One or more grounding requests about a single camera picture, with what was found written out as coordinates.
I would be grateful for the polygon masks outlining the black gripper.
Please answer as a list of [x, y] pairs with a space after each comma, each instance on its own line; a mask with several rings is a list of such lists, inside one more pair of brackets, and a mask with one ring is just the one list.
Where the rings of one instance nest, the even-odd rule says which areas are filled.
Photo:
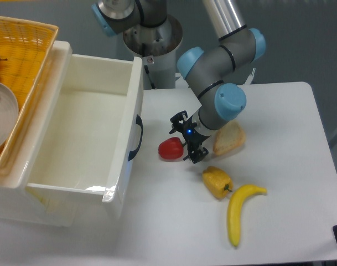
[[209, 151], [201, 146], [211, 136], [211, 130], [203, 125], [199, 115], [192, 115], [188, 118], [188, 114], [184, 110], [171, 117], [170, 122], [172, 123], [172, 129], [169, 133], [182, 133], [185, 139], [188, 154], [183, 160], [190, 160], [193, 164], [202, 161], [209, 154]]

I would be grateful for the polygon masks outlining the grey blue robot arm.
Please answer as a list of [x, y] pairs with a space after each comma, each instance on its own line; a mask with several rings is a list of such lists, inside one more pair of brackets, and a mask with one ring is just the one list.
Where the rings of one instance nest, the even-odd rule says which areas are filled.
[[203, 142], [235, 119], [246, 106], [246, 95], [224, 77], [264, 55], [263, 34], [249, 28], [236, 1], [204, 1], [219, 40], [205, 52], [199, 47], [175, 56], [183, 39], [180, 23], [167, 12], [166, 1], [97, 1], [92, 11], [103, 32], [121, 35], [130, 52], [142, 59], [145, 81], [151, 89], [174, 85], [178, 70], [201, 106], [189, 116], [181, 111], [171, 118], [187, 146], [187, 159], [200, 162], [208, 150]]

